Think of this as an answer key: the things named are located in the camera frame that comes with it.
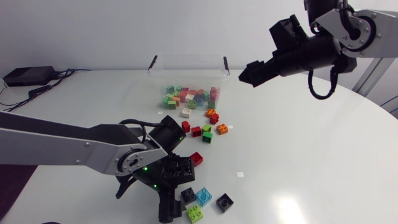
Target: robotic arm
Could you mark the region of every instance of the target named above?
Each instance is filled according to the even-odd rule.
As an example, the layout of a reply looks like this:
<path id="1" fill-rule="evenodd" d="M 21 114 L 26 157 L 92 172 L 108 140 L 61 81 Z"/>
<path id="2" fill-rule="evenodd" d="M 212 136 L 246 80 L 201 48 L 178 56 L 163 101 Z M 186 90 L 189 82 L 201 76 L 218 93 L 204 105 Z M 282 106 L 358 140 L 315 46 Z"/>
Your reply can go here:
<path id="1" fill-rule="evenodd" d="M 189 157 L 172 152 L 186 135 L 170 116 L 158 124 L 127 119 L 92 128 L 5 112 L 0 112 L 0 121 L 0 164 L 85 165 L 116 176 L 120 183 L 116 198 L 137 180 L 158 192 L 162 223 L 181 217 L 185 210 L 175 200 L 175 189 L 195 180 L 195 172 Z M 142 140 L 125 124 L 141 125 Z M 154 129 L 146 134 L 145 126 Z"/>
<path id="2" fill-rule="evenodd" d="M 305 0 L 311 31 L 308 37 L 295 15 L 270 28 L 277 50 L 268 62 L 252 62 L 239 80 L 256 87 L 278 76 L 309 71 L 308 85 L 315 98 L 324 100 L 336 88 L 339 73 L 352 72 L 356 57 L 398 56 L 398 13 L 355 12 L 347 0 Z M 312 88 L 313 70 L 333 65 L 331 89 L 326 96 Z"/>

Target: toy brick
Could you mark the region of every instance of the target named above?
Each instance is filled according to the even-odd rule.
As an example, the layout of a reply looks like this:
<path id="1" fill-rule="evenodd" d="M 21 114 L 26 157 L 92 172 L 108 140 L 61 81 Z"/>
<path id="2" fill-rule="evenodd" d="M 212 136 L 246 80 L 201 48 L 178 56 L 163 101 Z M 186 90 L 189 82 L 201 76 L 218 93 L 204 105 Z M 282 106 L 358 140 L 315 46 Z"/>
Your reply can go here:
<path id="1" fill-rule="evenodd" d="M 228 133 L 228 127 L 225 124 L 221 124 L 221 125 L 217 126 L 217 131 L 219 134 Z"/>
<path id="2" fill-rule="evenodd" d="M 216 102 L 215 101 L 209 101 L 207 103 L 207 108 L 216 109 Z"/>
<path id="3" fill-rule="evenodd" d="M 187 214 L 192 223 L 195 223 L 203 218 L 203 213 L 201 212 L 198 205 L 195 205 L 194 207 L 188 209 Z"/>
<path id="4" fill-rule="evenodd" d="M 188 93 L 195 96 L 197 94 L 197 91 L 196 90 L 189 90 Z"/>
<path id="5" fill-rule="evenodd" d="M 207 112 L 206 112 L 206 117 L 211 117 L 213 114 L 215 114 L 216 113 L 216 110 L 214 110 L 214 109 L 207 109 Z"/>
<path id="6" fill-rule="evenodd" d="M 210 117 L 210 123 L 211 124 L 216 124 L 217 122 L 218 122 L 218 120 L 219 120 L 219 116 L 218 116 L 218 114 L 213 114 L 213 115 L 211 115 L 211 117 Z"/>
<path id="7" fill-rule="evenodd" d="M 185 102 L 185 97 L 187 96 L 187 92 L 186 91 L 181 91 L 181 93 L 178 95 L 178 97 L 180 97 L 181 99 L 181 103 Z"/>
<path id="8" fill-rule="evenodd" d="M 201 129 L 199 126 L 192 128 L 191 132 L 192 132 L 192 137 L 201 136 Z"/>
<path id="9" fill-rule="evenodd" d="M 185 133 L 188 133 L 191 130 L 191 126 L 189 125 L 188 121 L 182 121 L 181 127 Z"/>
<path id="10" fill-rule="evenodd" d="M 177 109 L 177 102 L 175 100 L 169 100 L 169 109 Z"/>
<path id="11" fill-rule="evenodd" d="M 211 134 L 210 132 L 204 132 L 201 140 L 204 142 L 207 142 L 207 143 L 211 143 L 212 137 L 213 137 L 213 134 Z"/>
<path id="12" fill-rule="evenodd" d="M 174 86 L 170 85 L 170 86 L 168 86 L 168 87 L 166 88 L 166 90 L 167 90 L 167 93 L 173 94 L 173 93 L 174 93 Z"/>
<path id="13" fill-rule="evenodd" d="M 197 101 L 197 106 L 203 106 L 203 99 L 198 98 L 196 101 Z"/>
<path id="14" fill-rule="evenodd" d="M 181 191 L 181 196 L 185 205 L 188 205 L 189 203 L 194 202 L 197 199 L 197 196 L 195 195 L 191 187 Z"/>
<path id="15" fill-rule="evenodd" d="M 204 99 L 203 95 L 200 95 L 198 93 L 193 97 L 194 100 L 197 100 L 197 99 L 200 99 L 200 98 Z"/>
<path id="16" fill-rule="evenodd" d="M 210 100 L 215 101 L 217 99 L 217 93 L 211 93 L 210 94 Z"/>
<path id="17" fill-rule="evenodd" d="M 166 97 L 167 97 L 169 100 L 171 100 L 171 99 L 174 97 L 174 95 L 173 95 L 173 94 L 167 94 Z"/>
<path id="18" fill-rule="evenodd" d="M 204 90 L 200 89 L 197 91 L 197 94 L 202 95 L 204 92 L 205 92 Z"/>
<path id="19" fill-rule="evenodd" d="M 211 132 L 211 125 L 210 124 L 205 124 L 204 127 L 201 129 L 201 133 L 205 132 Z"/>
<path id="20" fill-rule="evenodd" d="M 234 202 L 228 197 L 227 194 L 223 194 L 219 199 L 217 199 L 216 204 L 221 209 L 222 212 L 225 212 L 232 206 Z"/>
<path id="21" fill-rule="evenodd" d="M 204 99 L 205 101 L 209 101 L 209 99 L 210 99 L 210 94 L 209 94 L 208 92 L 206 92 L 206 91 L 203 92 L 203 96 L 204 96 L 204 98 L 205 98 L 205 99 Z"/>
<path id="22" fill-rule="evenodd" d="M 189 107 L 190 109 L 195 109 L 195 108 L 197 107 L 197 101 L 196 101 L 196 100 L 190 100 L 190 101 L 188 102 L 188 107 Z"/>
<path id="23" fill-rule="evenodd" d="M 162 106 L 163 106 L 163 109 L 169 108 L 169 99 L 167 97 L 162 98 Z"/>
<path id="24" fill-rule="evenodd" d="M 195 152 L 190 157 L 194 166 L 197 166 L 203 162 L 203 157 L 198 152 Z"/>
<path id="25" fill-rule="evenodd" d="M 199 203 L 200 206 L 206 205 L 207 202 L 211 200 L 212 196 L 207 191 L 207 189 L 204 187 L 202 188 L 198 193 L 197 193 L 197 202 Z"/>
<path id="26" fill-rule="evenodd" d="M 183 116 L 184 118 L 189 118 L 191 116 L 192 110 L 188 109 L 188 108 L 184 108 L 181 111 L 181 116 Z"/>
<path id="27" fill-rule="evenodd" d="M 173 97 L 172 100 L 174 100 L 177 103 L 177 106 L 180 106 L 180 98 L 179 97 Z"/>
<path id="28" fill-rule="evenodd" d="M 187 100 L 187 101 L 193 100 L 194 97 L 195 97 L 194 95 L 187 94 L 186 97 L 185 97 L 185 100 Z"/>

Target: transparent blue brick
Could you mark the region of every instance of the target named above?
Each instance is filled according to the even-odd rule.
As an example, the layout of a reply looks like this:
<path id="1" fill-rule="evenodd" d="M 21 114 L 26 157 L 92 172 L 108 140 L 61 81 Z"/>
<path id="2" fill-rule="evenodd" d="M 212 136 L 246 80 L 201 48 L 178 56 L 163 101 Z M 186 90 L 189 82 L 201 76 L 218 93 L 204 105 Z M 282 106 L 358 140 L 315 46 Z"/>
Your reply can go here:
<path id="1" fill-rule="evenodd" d="M 203 100 L 201 98 L 197 99 L 197 106 L 203 106 Z"/>
<path id="2" fill-rule="evenodd" d="M 206 203 L 211 200 L 211 194 L 209 193 L 209 191 L 206 190 L 205 187 L 199 190 L 196 196 L 200 206 L 206 205 Z"/>

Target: plastic storage box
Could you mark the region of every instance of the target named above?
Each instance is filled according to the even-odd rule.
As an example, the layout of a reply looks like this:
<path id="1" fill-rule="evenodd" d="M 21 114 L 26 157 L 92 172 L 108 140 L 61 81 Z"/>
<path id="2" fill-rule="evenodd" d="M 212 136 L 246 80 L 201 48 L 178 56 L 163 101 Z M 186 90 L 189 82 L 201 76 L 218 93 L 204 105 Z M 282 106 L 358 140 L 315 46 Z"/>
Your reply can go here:
<path id="1" fill-rule="evenodd" d="M 215 109 L 221 86 L 229 77 L 226 57 L 199 54 L 159 54 L 148 68 L 163 109 Z"/>

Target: lime green brick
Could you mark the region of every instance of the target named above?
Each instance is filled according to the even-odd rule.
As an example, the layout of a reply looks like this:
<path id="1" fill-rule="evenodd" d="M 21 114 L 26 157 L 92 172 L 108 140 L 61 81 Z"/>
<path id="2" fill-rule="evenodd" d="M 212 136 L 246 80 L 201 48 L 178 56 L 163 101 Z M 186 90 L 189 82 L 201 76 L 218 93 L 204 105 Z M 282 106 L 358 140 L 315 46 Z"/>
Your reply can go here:
<path id="1" fill-rule="evenodd" d="M 213 137 L 213 134 L 205 132 L 205 133 L 202 134 L 201 140 L 204 141 L 204 142 L 207 142 L 207 143 L 211 143 L 212 137 Z"/>
<path id="2" fill-rule="evenodd" d="M 216 109 L 216 102 L 215 101 L 209 101 L 207 103 L 207 109 Z"/>
<path id="3" fill-rule="evenodd" d="M 201 133 L 205 133 L 205 132 L 211 132 L 211 125 L 210 124 L 205 124 L 204 127 L 201 129 Z"/>
<path id="4" fill-rule="evenodd" d="M 169 109 L 177 109 L 177 102 L 175 100 L 169 100 Z"/>
<path id="5" fill-rule="evenodd" d="M 169 94 L 173 94 L 174 93 L 174 86 L 168 86 L 168 87 L 166 87 L 166 90 L 167 90 L 167 93 L 169 93 Z"/>
<path id="6" fill-rule="evenodd" d="M 203 218 L 203 213 L 201 212 L 198 205 L 195 205 L 194 207 L 188 209 L 187 214 L 192 223 L 195 223 Z"/>
<path id="7" fill-rule="evenodd" d="M 205 101 L 209 101 L 210 99 L 210 94 L 206 91 L 203 92 L 203 96 L 205 97 Z"/>
<path id="8" fill-rule="evenodd" d="M 173 95 L 173 94 L 167 94 L 166 97 L 167 97 L 169 100 L 171 100 L 171 99 L 174 97 L 174 95 Z"/>
<path id="9" fill-rule="evenodd" d="M 168 109 L 169 108 L 169 99 L 167 97 L 163 97 L 162 106 L 163 106 L 164 109 Z"/>
<path id="10" fill-rule="evenodd" d="M 197 107 L 197 101 L 196 101 L 196 100 L 190 100 L 190 101 L 188 102 L 188 107 L 189 107 L 190 109 L 195 109 L 195 108 Z"/>

